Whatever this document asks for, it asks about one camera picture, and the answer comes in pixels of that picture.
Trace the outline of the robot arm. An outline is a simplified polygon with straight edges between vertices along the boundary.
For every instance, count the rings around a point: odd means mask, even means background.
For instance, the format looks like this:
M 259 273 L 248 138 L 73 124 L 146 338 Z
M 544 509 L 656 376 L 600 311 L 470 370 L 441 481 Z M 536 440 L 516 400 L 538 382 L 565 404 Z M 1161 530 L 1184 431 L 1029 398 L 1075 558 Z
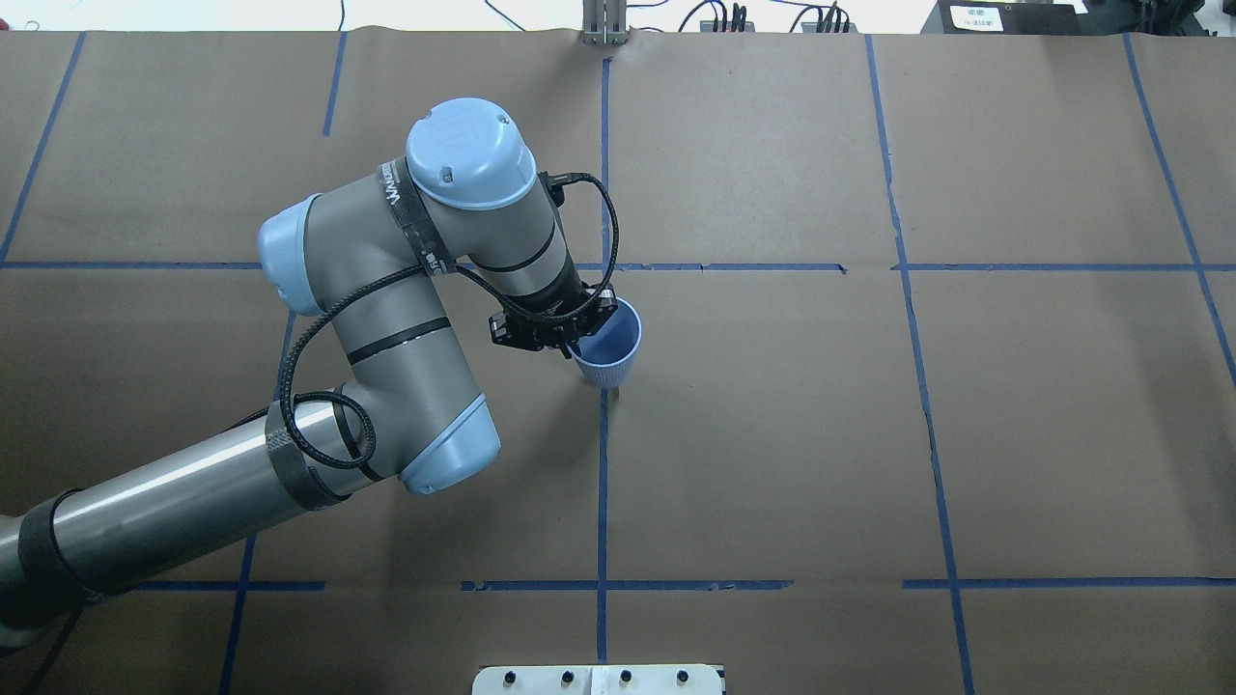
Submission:
M 372 176 L 260 229 L 260 260 L 310 326 L 265 412 L 2 522 L 2 653 L 66 615 L 384 479 L 459 484 L 501 439 L 435 279 L 493 296 L 492 343 L 578 359 L 618 310 L 613 267 L 583 282 L 560 207 L 591 173 L 548 173 L 485 98 L 442 101 Z

